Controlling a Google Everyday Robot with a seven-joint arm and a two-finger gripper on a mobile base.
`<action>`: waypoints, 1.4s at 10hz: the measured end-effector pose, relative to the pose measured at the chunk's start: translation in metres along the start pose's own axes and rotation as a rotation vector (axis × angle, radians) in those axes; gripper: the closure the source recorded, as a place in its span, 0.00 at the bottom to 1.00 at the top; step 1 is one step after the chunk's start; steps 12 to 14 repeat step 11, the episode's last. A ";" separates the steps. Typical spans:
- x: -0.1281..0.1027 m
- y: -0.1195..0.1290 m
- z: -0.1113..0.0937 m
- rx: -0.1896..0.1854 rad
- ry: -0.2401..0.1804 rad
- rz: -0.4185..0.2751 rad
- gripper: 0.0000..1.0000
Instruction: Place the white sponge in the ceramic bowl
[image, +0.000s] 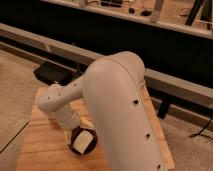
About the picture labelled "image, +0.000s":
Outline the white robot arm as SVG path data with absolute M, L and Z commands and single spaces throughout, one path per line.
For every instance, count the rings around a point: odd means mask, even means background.
M 74 126 L 68 104 L 82 98 L 111 171 L 168 171 L 141 90 L 145 67 L 124 51 L 102 57 L 66 86 L 51 85 L 37 101 L 64 130 Z

